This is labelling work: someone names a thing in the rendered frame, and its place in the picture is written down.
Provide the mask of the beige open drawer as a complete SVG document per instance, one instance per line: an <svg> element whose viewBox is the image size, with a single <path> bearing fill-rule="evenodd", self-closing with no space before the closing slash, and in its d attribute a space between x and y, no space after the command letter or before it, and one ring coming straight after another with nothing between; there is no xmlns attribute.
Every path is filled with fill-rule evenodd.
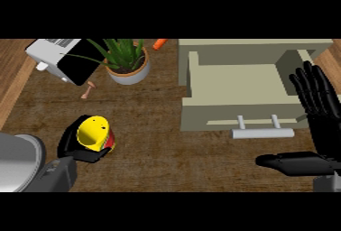
<svg viewBox="0 0 341 231"><path fill-rule="evenodd" d="M217 131L270 128L279 119L283 128L305 128L305 110L289 75L310 60L305 50L285 51L273 64L208 65L189 53L187 96L181 105L181 129Z"/></svg>

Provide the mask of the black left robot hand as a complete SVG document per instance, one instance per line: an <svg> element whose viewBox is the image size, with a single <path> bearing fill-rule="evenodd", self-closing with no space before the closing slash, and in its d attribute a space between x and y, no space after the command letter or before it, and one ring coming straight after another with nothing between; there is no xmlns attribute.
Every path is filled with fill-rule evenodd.
<svg viewBox="0 0 341 231"><path fill-rule="evenodd" d="M77 161L94 163L112 151L112 148L106 147L100 151L91 151L77 141L77 128L87 119L88 115L80 116L66 127L57 145L57 157L71 156Z"/></svg>

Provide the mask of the yellow and red cup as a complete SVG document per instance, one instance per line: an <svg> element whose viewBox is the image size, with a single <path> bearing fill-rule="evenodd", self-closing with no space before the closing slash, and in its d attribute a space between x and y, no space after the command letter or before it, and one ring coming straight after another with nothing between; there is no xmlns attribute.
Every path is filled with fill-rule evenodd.
<svg viewBox="0 0 341 231"><path fill-rule="evenodd" d="M77 128L78 143L91 151L115 148L115 135L105 117L94 115L84 120Z"/></svg>

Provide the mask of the beige cabinet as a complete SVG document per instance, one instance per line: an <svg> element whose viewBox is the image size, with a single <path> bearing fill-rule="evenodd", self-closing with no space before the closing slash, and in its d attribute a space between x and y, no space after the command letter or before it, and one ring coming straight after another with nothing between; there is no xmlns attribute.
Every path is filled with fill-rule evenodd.
<svg viewBox="0 0 341 231"><path fill-rule="evenodd" d="M189 52L201 65L273 64L286 50L307 50L311 59L333 44L330 39L180 39L178 85L186 85Z"/></svg>

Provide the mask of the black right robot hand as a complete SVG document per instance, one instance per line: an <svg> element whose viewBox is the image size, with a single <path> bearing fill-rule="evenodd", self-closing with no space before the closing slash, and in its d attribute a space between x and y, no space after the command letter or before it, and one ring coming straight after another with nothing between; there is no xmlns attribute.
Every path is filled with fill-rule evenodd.
<svg viewBox="0 0 341 231"><path fill-rule="evenodd" d="M341 175L341 101L332 83L308 61L289 80L305 109L316 152L264 154L255 158L255 164L292 177Z"/></svg>

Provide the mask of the orange carrot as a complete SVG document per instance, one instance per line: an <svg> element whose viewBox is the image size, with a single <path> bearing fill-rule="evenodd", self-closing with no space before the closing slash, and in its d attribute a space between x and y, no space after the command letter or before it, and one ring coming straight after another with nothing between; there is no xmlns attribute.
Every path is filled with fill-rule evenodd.
<svg viewBox="0 0 341 231"><path fill-rule="evenodd" d="M153 48L155 51L158 51L161 49L161 47L164 46L164 44L165 44L167 41L168 41L167 39L158 39L155 41L153 46L152 46L152 48Z"/></svg>

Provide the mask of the potted green plant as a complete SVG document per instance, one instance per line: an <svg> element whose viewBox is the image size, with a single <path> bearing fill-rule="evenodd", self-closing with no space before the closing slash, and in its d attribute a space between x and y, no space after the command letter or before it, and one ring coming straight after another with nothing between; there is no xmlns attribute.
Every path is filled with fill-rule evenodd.
<svg viewBox="0 0 341 231"><path fill-rule="evenodd" d="M91 57L75 55L74 57L91 60L106 68L112 80L121 85L133 85L143 81L149 74L149 53L143 47L143 39L103 39L103 46L88 39L90 44L103 56L103 61Z"/></svg>

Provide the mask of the small brown mushroom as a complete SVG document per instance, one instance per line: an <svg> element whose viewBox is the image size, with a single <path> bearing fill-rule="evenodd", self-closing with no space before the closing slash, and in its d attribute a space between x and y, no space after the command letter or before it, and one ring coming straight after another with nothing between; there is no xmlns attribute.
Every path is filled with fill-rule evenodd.
<svg viewBox="0 0 341 231"><path fill-rule="evenodd" d="M87 88L84 94L81 95L81 99L87 99L87 98L88 98L88 93L90 93L90 91L91 91L94 88L96 88L94 83L93 83L91 81L88 81L88 88Z"/></svg>

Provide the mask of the white and black toaster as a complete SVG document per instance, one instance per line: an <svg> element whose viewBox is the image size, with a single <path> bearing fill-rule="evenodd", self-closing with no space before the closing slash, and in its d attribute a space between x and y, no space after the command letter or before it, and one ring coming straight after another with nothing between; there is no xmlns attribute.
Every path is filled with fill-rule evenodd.
<svg viewBox="0 0 341 231"><path fill-rule="evenodd" d="M46 70L63 82L81 86L103 61L103 55L85 39L37 39L25 52L35 68Z"/></svg>

